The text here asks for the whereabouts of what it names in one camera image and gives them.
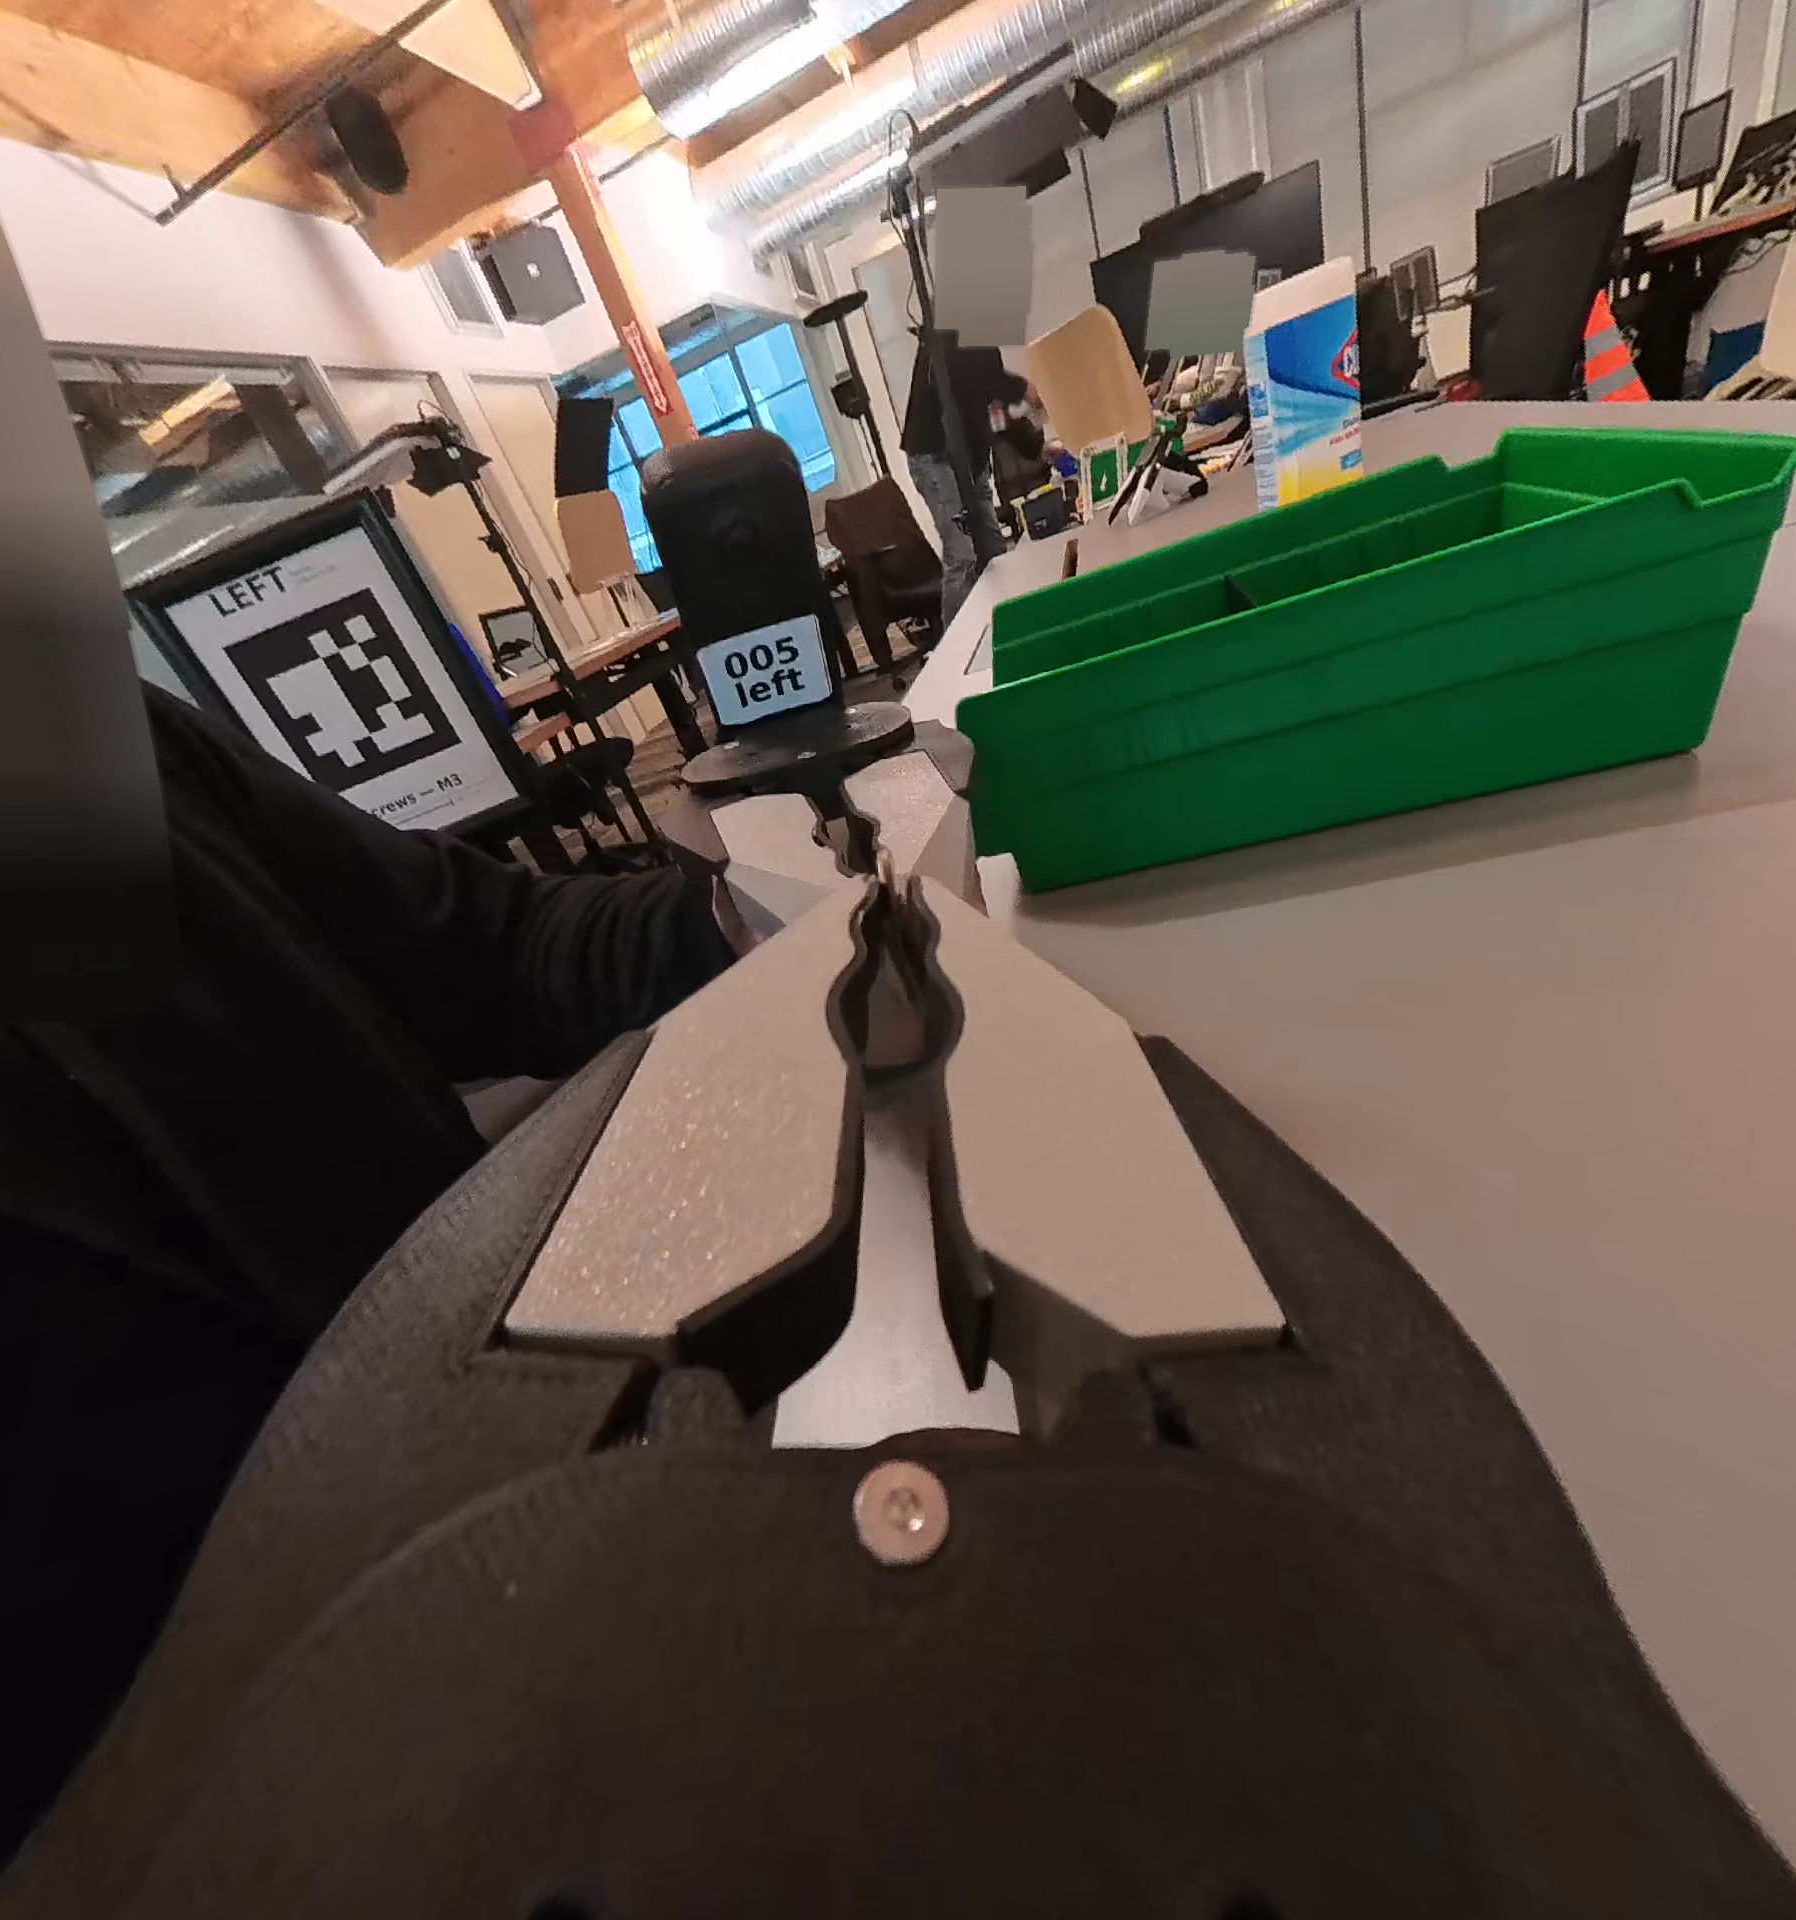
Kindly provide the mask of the short black floor lamp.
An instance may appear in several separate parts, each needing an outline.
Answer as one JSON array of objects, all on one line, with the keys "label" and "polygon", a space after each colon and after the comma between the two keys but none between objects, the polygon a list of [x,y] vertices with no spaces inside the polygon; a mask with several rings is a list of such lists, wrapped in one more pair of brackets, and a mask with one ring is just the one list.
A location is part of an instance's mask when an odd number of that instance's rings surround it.
[{"label": "short black floor lamp", "polygon": [[890,475],[886,444],[872,410],[872,397],[862,376],[861,358],[855,347],[851,319],[867,306],[867,291],[852,291],[823,301],[804,315],[811,333],[831,333],[842,355],[845,371],[834,378],[831,397],[842,420],[862,427],[879,475]]}]

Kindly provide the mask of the green plastic bin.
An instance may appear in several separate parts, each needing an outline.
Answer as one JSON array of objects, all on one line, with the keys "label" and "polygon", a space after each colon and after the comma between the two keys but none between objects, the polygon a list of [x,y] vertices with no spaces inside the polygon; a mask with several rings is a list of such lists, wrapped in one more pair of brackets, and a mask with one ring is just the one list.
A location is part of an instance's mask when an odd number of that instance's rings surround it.
[{"label": "green plastic bin", "polygon": [[1695,752],[1796,435],[1516,425],[999,603],[958,703],[1022,889]]}]

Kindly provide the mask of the black box speaker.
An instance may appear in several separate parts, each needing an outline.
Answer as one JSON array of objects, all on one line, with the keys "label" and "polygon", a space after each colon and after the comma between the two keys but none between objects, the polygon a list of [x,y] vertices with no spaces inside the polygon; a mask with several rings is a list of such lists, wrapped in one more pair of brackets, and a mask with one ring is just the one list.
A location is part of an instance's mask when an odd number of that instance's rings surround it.
[{"label": "black box speaker", "polygon": [[566,240],[545,221],[483,234],[469,255],[507,324],[543,325],[585,304]]}]

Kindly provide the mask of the black framed marker sign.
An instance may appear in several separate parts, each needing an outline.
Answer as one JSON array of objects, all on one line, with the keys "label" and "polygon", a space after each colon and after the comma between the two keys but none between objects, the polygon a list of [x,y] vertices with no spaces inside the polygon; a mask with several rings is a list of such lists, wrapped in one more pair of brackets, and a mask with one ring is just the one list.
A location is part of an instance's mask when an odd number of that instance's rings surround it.
[{"label": "black framed marker sign", "polygon": [[519,828],[541,810],[489,680],[362,493],[126,589],[197,703],[397,828]]}]

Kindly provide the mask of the orange traffic cone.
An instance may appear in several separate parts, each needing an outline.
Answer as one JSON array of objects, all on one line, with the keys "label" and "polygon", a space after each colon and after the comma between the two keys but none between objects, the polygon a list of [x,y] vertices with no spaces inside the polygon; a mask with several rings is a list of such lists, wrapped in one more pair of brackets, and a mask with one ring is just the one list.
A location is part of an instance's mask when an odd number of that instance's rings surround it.
[{"label": "orange traffic cone", "polygon": [[1593,403],[1644,403],[1649,391],[1638,376],[1630,340],[1616,319],[1601,286],[1586,312],[1582,335],[1582,394]]}]

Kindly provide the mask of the brown office chair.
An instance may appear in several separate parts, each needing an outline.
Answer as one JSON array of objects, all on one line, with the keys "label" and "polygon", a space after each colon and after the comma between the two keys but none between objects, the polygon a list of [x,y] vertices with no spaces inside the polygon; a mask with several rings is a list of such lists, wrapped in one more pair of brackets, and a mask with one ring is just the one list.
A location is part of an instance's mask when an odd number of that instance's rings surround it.
[{"label": "brown office chair", "polygon": [[941,562],[899,482],[883,475],[823,505],[825,538],[838,549],[862,639],[878,666],[893,666],[890,630],[919,621],[926,651],[941,636]]}]

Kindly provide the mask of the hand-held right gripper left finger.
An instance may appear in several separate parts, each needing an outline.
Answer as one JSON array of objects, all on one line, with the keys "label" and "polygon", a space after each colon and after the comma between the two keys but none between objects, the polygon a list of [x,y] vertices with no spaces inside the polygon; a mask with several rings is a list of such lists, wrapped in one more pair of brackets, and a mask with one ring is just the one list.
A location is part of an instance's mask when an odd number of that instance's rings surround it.
[{"label": "hand-held right gripper left finger", "polygon": [[504,1310],[511,1349],[702,1370],[746,1411],[842,1336],[883,889],[831,894],[660,1019]]}]

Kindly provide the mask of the wooden column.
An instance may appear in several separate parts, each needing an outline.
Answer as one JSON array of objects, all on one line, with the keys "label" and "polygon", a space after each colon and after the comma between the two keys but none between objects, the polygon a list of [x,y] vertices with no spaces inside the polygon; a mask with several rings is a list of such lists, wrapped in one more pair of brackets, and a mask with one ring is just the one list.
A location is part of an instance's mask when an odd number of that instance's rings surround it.
[{"label": "wooden column", "polygon": [[531,106],[515,107],[507,125],[526,172],[547,181],[556,194],[662,442],[669,446],[694,440],[699,427],[664,347],[662,329],[632,275],[602,189],[582,155],[572,111],[545,94]]}]

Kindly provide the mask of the wipes canister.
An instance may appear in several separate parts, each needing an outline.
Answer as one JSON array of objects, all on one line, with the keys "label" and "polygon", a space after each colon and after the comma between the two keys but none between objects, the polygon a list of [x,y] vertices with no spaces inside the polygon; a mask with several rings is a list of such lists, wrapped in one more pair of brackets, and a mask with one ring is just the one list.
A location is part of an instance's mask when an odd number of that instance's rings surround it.
[{"label": "wipes canister", "polygon": [[1260,510],[1364,475],[1358,272],[1350,258],[1254,295],[1243,371]]}]

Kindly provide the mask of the wooden chair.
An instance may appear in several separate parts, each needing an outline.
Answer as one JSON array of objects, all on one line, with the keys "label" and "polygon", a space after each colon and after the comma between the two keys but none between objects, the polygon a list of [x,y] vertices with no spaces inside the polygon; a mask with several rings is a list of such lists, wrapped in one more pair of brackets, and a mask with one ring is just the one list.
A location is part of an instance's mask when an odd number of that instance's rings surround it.
[{"label": "wooden chair", "polygon": [[576,595],[597,595],[613,581],[636,578],[630,533],[615,493],[561,495],[556,500],[556,528]]}]

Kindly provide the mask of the black television screen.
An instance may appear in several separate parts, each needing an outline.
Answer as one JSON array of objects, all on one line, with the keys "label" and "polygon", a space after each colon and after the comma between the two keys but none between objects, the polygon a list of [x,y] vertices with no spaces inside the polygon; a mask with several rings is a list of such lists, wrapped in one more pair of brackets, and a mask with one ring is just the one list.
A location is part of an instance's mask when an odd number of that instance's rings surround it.
[{"label": "black television screen", "polygon": [[1154,216],[1136,240],[1091,261],[1091,286],[1126,335],[1143,347],[1149,272],[1167,258],[1225,250],[1249,253],[1262,272],[1281,277],[1322,265],[1325,218],[1318,160],[1276,177],[1247,175]]}]

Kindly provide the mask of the silver air duct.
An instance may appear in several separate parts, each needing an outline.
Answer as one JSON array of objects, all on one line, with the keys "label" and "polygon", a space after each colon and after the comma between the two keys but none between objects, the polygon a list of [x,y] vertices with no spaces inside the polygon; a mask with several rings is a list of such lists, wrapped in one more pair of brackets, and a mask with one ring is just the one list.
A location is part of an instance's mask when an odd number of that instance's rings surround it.
[{"label": "silver air duct", "polygon": [[632,2],[617,17],[645,101],[680,138],[788,83],[838,24],[838,9],[815,2]]}]

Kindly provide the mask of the black softbox light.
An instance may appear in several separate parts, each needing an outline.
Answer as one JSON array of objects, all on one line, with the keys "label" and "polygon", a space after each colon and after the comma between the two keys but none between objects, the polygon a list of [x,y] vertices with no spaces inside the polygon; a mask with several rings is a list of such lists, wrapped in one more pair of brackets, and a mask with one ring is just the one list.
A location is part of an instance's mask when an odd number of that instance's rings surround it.
[{"label": "black softbox light", "polygon": [[922,127],[907,166],[930,194],[941,187],[1038,194],[1068,172],[1072,147],[1104,137],[1116,117],[1116,100],[1084,78],[1008,83]]}]

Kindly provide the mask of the studio light panel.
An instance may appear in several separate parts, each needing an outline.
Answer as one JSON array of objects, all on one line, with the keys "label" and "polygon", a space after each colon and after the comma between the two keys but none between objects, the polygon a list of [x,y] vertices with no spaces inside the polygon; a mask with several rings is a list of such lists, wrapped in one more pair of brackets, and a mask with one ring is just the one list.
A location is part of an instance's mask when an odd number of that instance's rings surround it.
[{"label": "studio light panel", "polygon": [[421,415],[384,427],[322,482],[322,497],[409,485],[434,497],[469,488],[491,456],[444,415]]}]

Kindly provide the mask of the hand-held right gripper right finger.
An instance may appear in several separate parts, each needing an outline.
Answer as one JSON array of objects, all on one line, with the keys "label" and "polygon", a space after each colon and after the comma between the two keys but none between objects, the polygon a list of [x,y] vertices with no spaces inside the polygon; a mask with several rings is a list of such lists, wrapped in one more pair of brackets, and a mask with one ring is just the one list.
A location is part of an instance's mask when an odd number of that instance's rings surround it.
[{"label": "hand-held right gripper right finger", "polygon": [[1279,1347],[1286,1310],[1116,1011],[931,877],[886,925],[920,1063],[940,1310],[1038,1431],[1088,1381]]}]

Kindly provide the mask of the person's left forearm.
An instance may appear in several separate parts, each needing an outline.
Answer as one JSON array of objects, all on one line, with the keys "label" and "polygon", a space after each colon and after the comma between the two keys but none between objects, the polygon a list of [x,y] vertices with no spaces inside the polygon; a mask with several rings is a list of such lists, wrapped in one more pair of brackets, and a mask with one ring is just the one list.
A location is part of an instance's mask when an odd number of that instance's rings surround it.
[{"label": "person's left forearm", "polygon": [[139,684],[169,804],[269,880],[455,1081],[572,1072],[741,958],[719,885],[677,869],[541,875],[397,828]]}]

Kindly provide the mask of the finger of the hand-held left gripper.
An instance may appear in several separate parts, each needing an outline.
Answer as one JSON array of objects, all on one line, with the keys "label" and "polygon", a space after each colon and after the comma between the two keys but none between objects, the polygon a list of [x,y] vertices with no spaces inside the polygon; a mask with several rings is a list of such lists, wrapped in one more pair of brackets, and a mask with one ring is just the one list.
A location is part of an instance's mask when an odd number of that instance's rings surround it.
[{"label": "finger of the hand-held left gripper", "polygon": [[708,828],[723,855],[713,915],[738,959],[782,937],[800,947],[828,937],[856,956],[864,879],[849,873],[811,799],[719,799],[708,805]]},{"label": "finger of the hand-held left gripper", "polygon": [[904,892],[926,877],[986,915],[968,799],[927,752],[893,755],[852,773],[851,810],[872,824],[874,852],[892,852]]}]

